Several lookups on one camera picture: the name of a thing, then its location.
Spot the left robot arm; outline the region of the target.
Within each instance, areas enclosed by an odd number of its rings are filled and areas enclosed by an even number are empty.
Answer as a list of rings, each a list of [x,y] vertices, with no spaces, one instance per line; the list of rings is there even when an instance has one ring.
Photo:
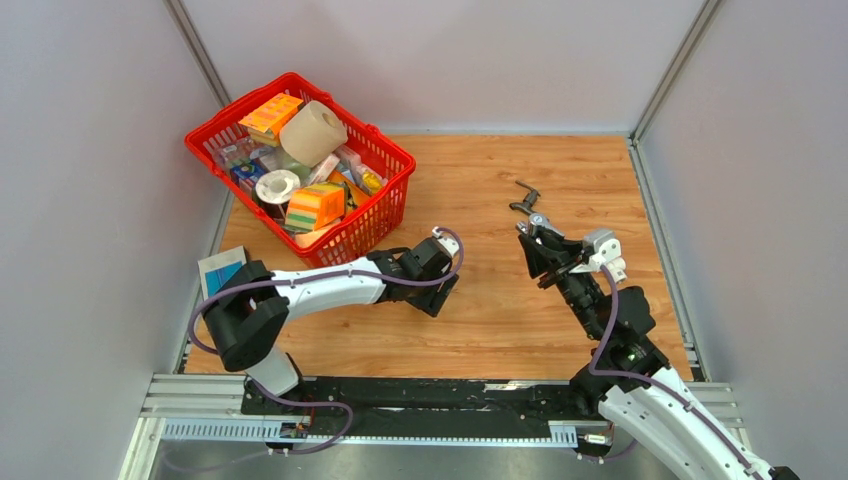
[[[269,270],[261,261],[241,266],[193,314],[211,344],[198,348],[219,357],[228,372],[245,372],[282,414],[306,399],[302,376],[276,341],[296,319],[351,305],[405,302],[438,315],[459,279],[464,246],[443,228],[413,248],[377,250],[346,264],[306,271]]]

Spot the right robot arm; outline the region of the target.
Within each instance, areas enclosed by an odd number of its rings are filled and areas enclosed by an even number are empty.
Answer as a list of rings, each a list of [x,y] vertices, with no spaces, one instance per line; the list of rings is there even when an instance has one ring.
[[[649,303],[641,287],[621,285],[626,263],[612,231],[574,241],[547,225],[516,228],[531,278],[556,288],[598,343],[570,381],[578,415],[600,415],[625,430],[680,479],[796,478],[734,437],[650,340]]]

